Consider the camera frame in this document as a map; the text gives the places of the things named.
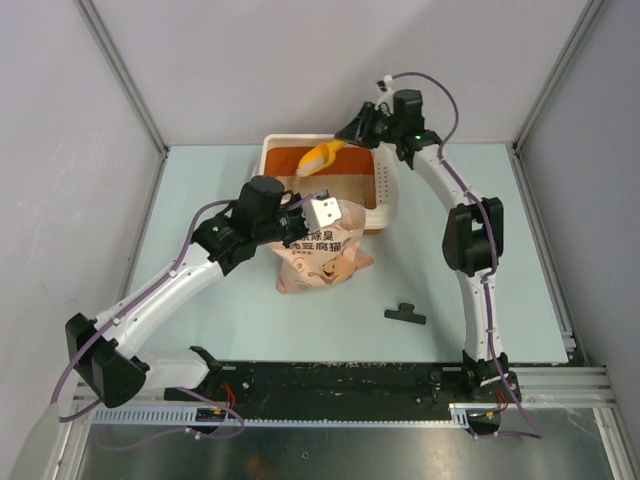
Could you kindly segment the white orange litter box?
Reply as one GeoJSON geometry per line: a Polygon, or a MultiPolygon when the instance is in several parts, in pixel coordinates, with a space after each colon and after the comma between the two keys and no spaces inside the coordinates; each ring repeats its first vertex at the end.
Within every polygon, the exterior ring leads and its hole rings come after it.
{"type": "Polygon", "coordinates": [[[300,159],[328,134],[272,134],[265,138],[255,175],[275,177],[302,194],[328,189],[332,196],[363,206],[365,232],[376,234],[393,221],[399,199],[395,155],[385,145],[374,150],[345,146],[327,168],[305,178],[296,176],[300,159]]]}

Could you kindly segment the yellow plastic scoop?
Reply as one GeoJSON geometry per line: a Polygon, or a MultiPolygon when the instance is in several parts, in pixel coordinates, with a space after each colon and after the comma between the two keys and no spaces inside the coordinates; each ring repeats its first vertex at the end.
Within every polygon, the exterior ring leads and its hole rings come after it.
{"type": "Polygon", "coordinates": [[[302,156],[295,175],[299,178],[309,177],[328,168],[335,162],[337,152],[346,146],[347,143],[341,140],[331,140],[315,146],[302,156]]]}

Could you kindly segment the pink cat litter bag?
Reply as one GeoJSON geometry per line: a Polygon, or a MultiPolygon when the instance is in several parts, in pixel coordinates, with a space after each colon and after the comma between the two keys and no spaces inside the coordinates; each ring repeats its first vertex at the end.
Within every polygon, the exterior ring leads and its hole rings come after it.
{"type": "Polygon", "coordinates": [[[338,201],[342,218],[285,247],[281,242],[269,244],[281,260],[276,285],[282,294],[300,293],[338,285],[351,279],[359,270],[374,264],[361,248],[366,210],[363,206],[338,201]]]}

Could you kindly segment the black bag clip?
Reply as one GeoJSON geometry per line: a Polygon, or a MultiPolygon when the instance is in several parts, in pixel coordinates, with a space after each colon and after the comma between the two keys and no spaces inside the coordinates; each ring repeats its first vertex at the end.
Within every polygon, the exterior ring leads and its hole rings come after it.
{"type": "Polygon", "coordinates": [[[384,311],[386,319],[411,323],[415,325],[425,325],[426,316],[415,311],[415,305],[412,303],[401,302],[396,309],[386,309],[384,311]]]}

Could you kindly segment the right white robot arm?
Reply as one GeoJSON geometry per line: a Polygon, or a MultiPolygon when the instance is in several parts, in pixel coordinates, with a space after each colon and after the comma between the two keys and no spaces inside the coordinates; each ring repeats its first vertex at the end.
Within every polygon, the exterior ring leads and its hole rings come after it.
{"type": "Polygon", "coordinates": [[[392,104],[366,102],[335,138],[374,149],[395,147],[397,158],[431,187],[447,212],[445,263],[457,276],[465,316],[461,388],[484,401],[507,381],[508,357],[496,320],[495,275],[504,249],[504,207],[479,195],[444,156],[444,140],[425,127],[418,90],[391,95],[392,104]]]}

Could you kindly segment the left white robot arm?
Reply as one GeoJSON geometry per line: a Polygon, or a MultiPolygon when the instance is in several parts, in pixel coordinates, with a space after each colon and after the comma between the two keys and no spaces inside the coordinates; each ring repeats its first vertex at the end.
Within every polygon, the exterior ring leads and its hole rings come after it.
{"type": "Polygon", "coordinates": [[[252,259],[260,246],[288,246],[307,236],[315,197],[255,176],[237,198],[201,207],[176,258],[154,279],[93,318],[78,313],[67,321],[71,368],[108,408],[145,389],[188,389],[202,400],[214,397],[221,387],[219,365],[205,348],[143,354],[143,344],[179,307],[252,259]]]}

